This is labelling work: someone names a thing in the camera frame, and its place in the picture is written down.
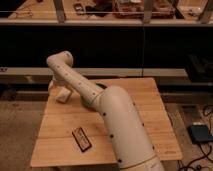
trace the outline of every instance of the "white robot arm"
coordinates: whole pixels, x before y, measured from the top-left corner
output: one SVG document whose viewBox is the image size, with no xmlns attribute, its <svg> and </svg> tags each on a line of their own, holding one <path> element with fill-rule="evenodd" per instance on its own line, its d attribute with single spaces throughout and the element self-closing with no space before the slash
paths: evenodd
<svg viewBox="0 0 213 171">
<path fill-rule="evenodd" d="M 72 86 L 103 117 L 119 169 L 164 171 L 129 94 L 118 86 L 100 88 L 74 71 L 72 63 L 67 51 L 47 59 L 56 81 Z"/>
</svg>

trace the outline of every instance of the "wooden tabletop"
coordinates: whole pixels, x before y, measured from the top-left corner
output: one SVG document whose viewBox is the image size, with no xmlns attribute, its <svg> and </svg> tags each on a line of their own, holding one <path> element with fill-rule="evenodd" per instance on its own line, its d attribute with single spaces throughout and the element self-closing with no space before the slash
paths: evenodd
<svg viewBox="0 0 213 171">
<path fill-rule="evenodd" d="M 122 86 L 129 92 L 161 160 L 182 158 L 154 79 L 125 78 L 95 82 L 106 86 Z M 57 102 L 55 97 L 60 89 L 61 87 L 54 87 L 50 90 L 31 166 L 115 164 L 115 155 L 102 117 L 83 107 L 77 92 L 72 94 L 66 104 Z M 84 129 L 92 143 L 92 148 L 84 153 L 72 136 L 72 131 L 77 127 Z"/>
<path fill-rule="evenodd" d="M 68 20 L 85 20 L 85 19 L 116 19 L 112 13 L 107 14 L 105 17 L 91 16 L 91 15 L 77 15 L 73 4 L 81 3 L 85 9 L 87 5 L 95 6 L 92 0 L 62 0 L 64 12 Z M 24 2 L 9 18 L 17 19 L 57 19 L 56 10 L 53 0 L 43 0 L 38 3 L 36 0 L 27 0 Z"/>
</svg>

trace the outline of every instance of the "cable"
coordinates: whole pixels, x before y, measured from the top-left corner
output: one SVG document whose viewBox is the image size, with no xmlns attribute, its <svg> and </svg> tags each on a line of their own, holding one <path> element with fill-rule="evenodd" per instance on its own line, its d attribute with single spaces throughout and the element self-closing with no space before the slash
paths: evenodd
<svg viewBox="0 0 213 171">
<path fill-rule="evenodd" d="M 198 171 L 198 169 L 192 167 L 191 165 L 192 165 L 194 162 L 196 162 L 196 161 L 199 161 L 199 160 L 202 160 L 202 159 L 207 158 L 207 157 L 211 154 L 211 152 L 212 152 L 212 146 L 209 145 L 209 152 L 208 152 L 207 154 L 204 153 L 203 156 L 201 156 L 201 157 L 199 157 L 199 158 L 197 158 L 197 159 L 194 159 L 194 160 L 190 161 L 186 166 L 182 166 L 181 168 L 179 168 L 178 171 L 182 171 L 182 170 L 183 170 L 183 171 L 188 171 L 188 169 Z"/>
<path fill-rule="evenodd" d="M 201 150 L 201 152 L 203 153 L 203 155 L 205 155 L 206 156 L 206 158 L 211 162 L 211 163 L 213 163 L 213 160 L 211 159 L 211 158 L 209 158 L 209 156 L 207 156 L 207 154 L 203 151 L 203 148 L 202 148 L 202 146 L 200 145 L 199 146 L 200 147 L 200 150 Z"/>
<path fill-rule="evenodd" d="M 206 105 L 203 107 L 203 116 L 209 117 L 209 130 L 212 131 L 212 116 L 213 116 L 213 105 Z"/>
</svg>

